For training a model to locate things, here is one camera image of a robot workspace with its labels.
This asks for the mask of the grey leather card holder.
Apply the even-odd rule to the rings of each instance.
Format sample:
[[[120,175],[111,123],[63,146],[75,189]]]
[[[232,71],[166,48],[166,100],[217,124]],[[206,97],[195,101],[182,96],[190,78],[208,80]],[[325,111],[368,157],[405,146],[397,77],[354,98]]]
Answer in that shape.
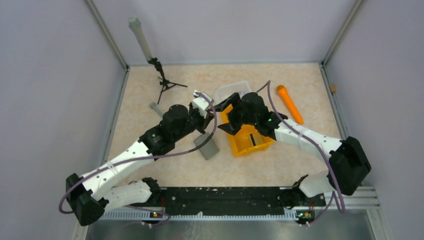
[[[193,143],[196,147],[200,146],[211,134],[206,132],[205,134],[201,134],[197,138],[193,140]],[[199,150],[200,154],[205,160],[212,159],[215,155],[220,152],[218,145],[215,140],[211,138],[205,145],[203,145]]]

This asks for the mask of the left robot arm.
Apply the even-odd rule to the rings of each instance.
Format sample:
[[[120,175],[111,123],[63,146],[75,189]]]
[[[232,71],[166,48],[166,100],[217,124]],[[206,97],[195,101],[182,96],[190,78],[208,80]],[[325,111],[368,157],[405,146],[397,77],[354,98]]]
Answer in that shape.
[[[145,203],[154,207],[160,202],[157,183],[144,178],[134,184],[119,186],[122,179],[158,159],[182,156],[198,150],[197,147],[170,153],[176,143],[194,131],[205,133],[211,121],[216,121],[217,108],[209,103],[193,100],[188,107],[172,105],[161,121],[145,131],[134,143],[104,165],[78,175],[73,173],[65,180],[65,195],[59,202],[59,211],[66,214],[67,202],[80,226],[98,221],[111,210],[127,205]]]

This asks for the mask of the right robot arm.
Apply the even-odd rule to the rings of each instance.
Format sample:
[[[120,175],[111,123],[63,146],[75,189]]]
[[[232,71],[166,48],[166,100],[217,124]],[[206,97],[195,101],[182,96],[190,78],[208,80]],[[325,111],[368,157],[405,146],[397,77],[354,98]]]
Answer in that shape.
[[[256,92],[243,96],[235,92],[214,109],[223,112],[228,107],[232,107],[226,114],[228,122],[219,125],[219,129],[236,135],[244,125],[253,126],[260,135],[295,145],[326,164],[326,170],[308,175],[295,185],[298,189],[293,192],[293,200],[299,206],[307,206],[314,196],[327,192],[353,195],[372,169],[356,138],[339,139],[310,130],[269,110]]]

